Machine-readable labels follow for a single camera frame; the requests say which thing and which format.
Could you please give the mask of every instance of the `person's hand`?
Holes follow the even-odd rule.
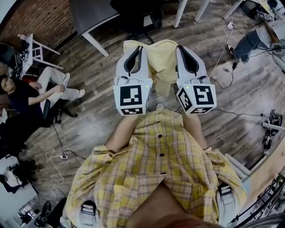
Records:
[[[65,87],[63,84],[58,84],[55,87],[53,87],[53,91],[55,93],[63,93],[65,91]]]
[[[29,85],[30,85],[31,87],[33,87],[34,89],[36,89],[36,90],[39,90],[39,89],[42,88],[42,87],[41,87],[41,84],[40,84],[39,82],[36,82],[36,81],[31,81],[31,82],[29,83]]]

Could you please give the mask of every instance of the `black shirt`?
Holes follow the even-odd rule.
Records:
[[[29,106],[29,98],[37,97],[38,91],[19,79],[14,79],[14,83],[16,89],[8,95],[12,107],[18,112],[27,112],[32,116],[42,117],[40,103]]]

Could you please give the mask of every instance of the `brick wall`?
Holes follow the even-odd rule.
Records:
[[[55,48],[75,32],[68,0],[22,0],[0,34],[0,41],[14,47],[18,34],[34,34],[34,39]]]

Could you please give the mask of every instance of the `yellow cloth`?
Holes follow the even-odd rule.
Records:
[[[95,147],[78,169],[66,202],[74,225],[93,191],[101,227],[123,227],[161,182],[188,213],[205,221],[216,223],[219,217],[218,180],[230,185],[243,207],[246,192],[228,159],[218,150],[203,151],[180,114],[157,110],[138,123],[128,148],[112,154],[105,146]]]
[[[147,60],[152,73],[152,79],[158,77],[155,84],[157,93],[168,96],[171,83],[176,82],[177,72],[176,53],[177,43],[171,40],[163,40],[151,45],[146,45],[137,41],[125,41],[124,52],[138,45],[147,50]]]

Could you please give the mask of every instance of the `table leg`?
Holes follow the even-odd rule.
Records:
[[[184,9],[185,9],[187,1],[188,0],[182,0],[180,2],[180,4],[179,4],[178,10],[177,10],[177,14],[176,14],[176,17],[175,17],[175,21],[174,21],[174,25],[173,25],[174,28],[177,28],[178,25],[179,25],[179,22],[181,20],[181,17],[182,17],[182,14],[184,12]]]
[[[231,15],[231,13],[243,2],[243,0],[237,1],[223,16],[224,19],[227,19],[228,16]]]
[[[40,59],[37,59],[37,58],[34,58],[34,57],[33,57],[33,60],[34,60],[34,61],[37,61],[37,62],[44,63],[44,64],[49,65],[49,66],[56,67],[56,68],[58,68],[58,69],[63,69],[63,67],[61,67],[61,66],[57,66],[57,65],[54,65],[54,64],[52,64],[52,63],[49,63],[49,62],[46,62],[46,61],[43,61],[43,60],[40,60]]]
[[[101,44],[98,43],[97,40],[94,39],[93,36],[90,35],[90,33],[84,33],[82,36],[88,40],[95,48],[97,48],[98,51],[101,52],[105,57],[109,56],[106,50],[101,46]]]
[[[205,9],[207,8],[208,4],[209,4],[210,0],[204,0],[203,3],[200,6],[200,9],[195,17],[195,21],[199,21],[202,14],[204,13]]]

